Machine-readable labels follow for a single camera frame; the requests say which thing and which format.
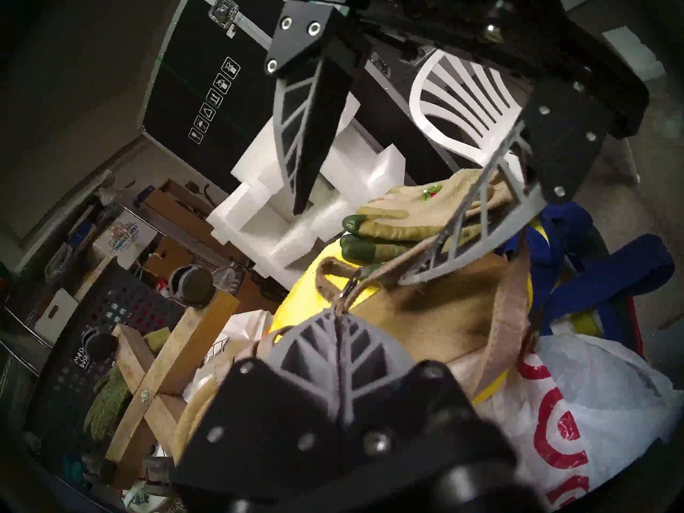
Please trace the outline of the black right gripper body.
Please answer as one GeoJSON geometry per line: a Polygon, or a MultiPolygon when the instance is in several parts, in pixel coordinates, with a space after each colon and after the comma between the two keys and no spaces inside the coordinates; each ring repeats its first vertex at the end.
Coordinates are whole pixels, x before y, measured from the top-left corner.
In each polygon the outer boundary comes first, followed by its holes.
{"type": "Polygon", "coordinates": [[[645,84],[561,0],[287,0],[287,77],[322,57],[351,77],[377,40],[409,60],[422,45],[528,79],[578,84],[612,114],[609,132],[634,136],[649,103],[645,84]]]}

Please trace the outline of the finger of the gray right gripper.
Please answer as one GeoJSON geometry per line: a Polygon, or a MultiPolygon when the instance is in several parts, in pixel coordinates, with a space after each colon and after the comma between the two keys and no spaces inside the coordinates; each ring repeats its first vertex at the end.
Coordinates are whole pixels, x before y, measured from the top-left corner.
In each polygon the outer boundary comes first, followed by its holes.
{"type": "Polygon", "coordinates": [[[302,214],[330,152],[370,42],[328,3],[286,1],[265,58],[275,78],[276,155],[292,214],[302,214]]]}
{"type": "Polygon", "coordinates": [[[514,126],[442,231],[415,248],[398,279],[417,285],[450,274],[514,238],[548,204],[569,201],[612,123],[612,113],[564,81],[540,81],[514,126]]]}

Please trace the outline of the gray left gripper left finger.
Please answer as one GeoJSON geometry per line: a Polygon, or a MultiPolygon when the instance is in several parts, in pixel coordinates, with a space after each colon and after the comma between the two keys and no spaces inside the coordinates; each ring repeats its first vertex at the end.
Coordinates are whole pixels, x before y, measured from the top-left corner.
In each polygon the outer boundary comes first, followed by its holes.
{"type": "Polygon", "coordinates": [[[266,358],[237,361],[180,463],[177,488],[323,488],[343,478],[341,320],[327,309],[266,358]]]}

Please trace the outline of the gray left gripper right finger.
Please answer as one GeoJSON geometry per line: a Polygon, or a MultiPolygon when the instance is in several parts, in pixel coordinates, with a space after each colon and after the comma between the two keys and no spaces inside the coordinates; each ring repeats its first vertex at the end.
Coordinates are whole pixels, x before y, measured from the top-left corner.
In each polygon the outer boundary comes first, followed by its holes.
{"type": "Polygon", "coordinates": [[[341,318],[341,466],[354,493],[512,493],[516,456],[445,364],[341,318]]]}

